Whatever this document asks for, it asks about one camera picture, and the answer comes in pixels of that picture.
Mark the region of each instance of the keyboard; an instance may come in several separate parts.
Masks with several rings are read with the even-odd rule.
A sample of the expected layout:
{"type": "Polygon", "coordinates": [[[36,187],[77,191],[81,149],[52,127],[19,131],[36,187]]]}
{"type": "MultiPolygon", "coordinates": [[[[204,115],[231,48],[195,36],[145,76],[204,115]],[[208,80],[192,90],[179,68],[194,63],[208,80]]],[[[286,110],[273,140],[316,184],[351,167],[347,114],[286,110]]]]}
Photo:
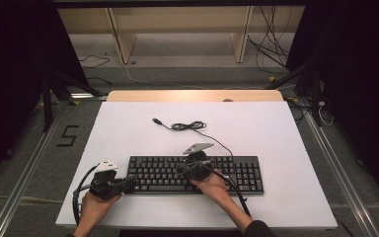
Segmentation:
{"type": "MultiPolygon", "coordinates": [[[[127,177],[134,178],[131,194],[189,195],[201,191],[177,174],[186,156],[131,156],[127,177]]],[[[207,156],[212,166],[230,177],[242,195],[263,195],[264,185],[257,156],[207,156]]],[[[230,195],[236,192],[226,186],[230,195]]]]}

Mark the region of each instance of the white object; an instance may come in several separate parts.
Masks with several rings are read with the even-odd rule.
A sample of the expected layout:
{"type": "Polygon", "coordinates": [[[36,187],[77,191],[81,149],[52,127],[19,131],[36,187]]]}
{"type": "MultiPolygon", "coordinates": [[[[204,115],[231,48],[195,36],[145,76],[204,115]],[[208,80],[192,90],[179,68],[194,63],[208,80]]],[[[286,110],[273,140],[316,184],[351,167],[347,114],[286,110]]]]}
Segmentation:
{"type": "Polygon", "coordinates": [[[95,173],[118,169],[118,165],[110,160],[101,162],[95,169],[95,173]]]}
{"type": "MultiPolygon", "coordinates": [[[[75,225],[72,193],[86,171],[98,162],[95,157],[116,162],[117,176],[125,177],[130,156],[177,156],[189,144],[212,142],[191,130],[170,131],[152,118],[165,125],[201,120],[207,127],[200,132],[219,140],[235,156],[258,156],[265,194],[246,197],[253,219],[276,228],[337,227],[285,102],[103,103],[56,224],[75,225]]],[[[218,145],[208,148],[206,154],[229,155],[218,145]]],[[[124,195],[100,225],[122,229],[236,229],[227,214],[204,195],[124,195]]]]}

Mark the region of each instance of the black sleeve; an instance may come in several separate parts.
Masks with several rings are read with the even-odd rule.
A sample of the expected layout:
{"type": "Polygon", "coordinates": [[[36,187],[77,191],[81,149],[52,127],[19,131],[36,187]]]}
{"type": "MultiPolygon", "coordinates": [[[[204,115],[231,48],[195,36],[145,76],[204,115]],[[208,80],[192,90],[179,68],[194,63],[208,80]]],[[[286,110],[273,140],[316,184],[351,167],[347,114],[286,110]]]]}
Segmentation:
{"type": "Polygon", "coordinates": [[[245,237],[276,237],[276,235],[263,221],[255,220],[246,228],[245,237]]]}

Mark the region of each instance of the left hand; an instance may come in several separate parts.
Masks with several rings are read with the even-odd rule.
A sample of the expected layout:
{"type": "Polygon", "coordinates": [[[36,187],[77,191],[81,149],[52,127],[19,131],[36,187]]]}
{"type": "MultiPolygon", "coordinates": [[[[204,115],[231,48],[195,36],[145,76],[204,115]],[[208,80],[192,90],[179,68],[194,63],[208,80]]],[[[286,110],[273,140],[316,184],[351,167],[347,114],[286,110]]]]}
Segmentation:
{"type": "Polygon", "coordinates": [[[121,197],[122,195],[119,195],[104,200],[86,192],[82,198],[81,218],[74,234],[75,237],[88,236],[92,229],[103,220],[112,205],[121,197]]]}

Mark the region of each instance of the metal rail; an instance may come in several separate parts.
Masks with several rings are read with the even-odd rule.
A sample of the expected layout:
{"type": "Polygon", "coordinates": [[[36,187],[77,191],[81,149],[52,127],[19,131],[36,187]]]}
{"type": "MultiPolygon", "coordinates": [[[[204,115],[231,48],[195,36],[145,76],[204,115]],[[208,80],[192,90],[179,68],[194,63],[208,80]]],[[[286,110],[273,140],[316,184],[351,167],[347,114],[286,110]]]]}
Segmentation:
{"type": "MultiPolygon", "coordinates": [[[[301,103],[304,106],[308,106],[308,103],[304,99],[301,99],[301,103]]],[[[316,140],[319,142],[319,145],[325,154],[328,164],[331,167],[332,172],[334,173],[335,178],[341,187],[343,195],[348,202],[349,207],[351,208],[352,213],[356,218],[356,221],[361,227],[362,233],[366,237],[379,237],[379,231],[377,230],[370,213],[368,212],[363,201],[361,200],[361,197],[349,179],[322,128],[316,126],[311,115],[307,114],[306,119],[310,125],[310,128],[312,128],[316,140]]]]}
{"type": "Polygon", "coordinates": [[[0,236],[5,234],[6,229],[11,222],[12,217],[17,210],[17,207],[20,203],[21,198],[23,197],[34,173],[36,172],[37,166],[45,149],[47,148],[48,142],[52,137],[54,129],[57,127],[58,121],[67,107],[67,102],[60,102],[57,105],[57,110],[54,115],[55,119],[52,125],[49,127],[47,132],[44,132],[36,146],[33,155],[31,156],[26,168],[23,171],[20,179],[17,182],[17,185],[12,190],[10,196],[8,197],[7,202],[2,207],[0,211],[0,236]]]}

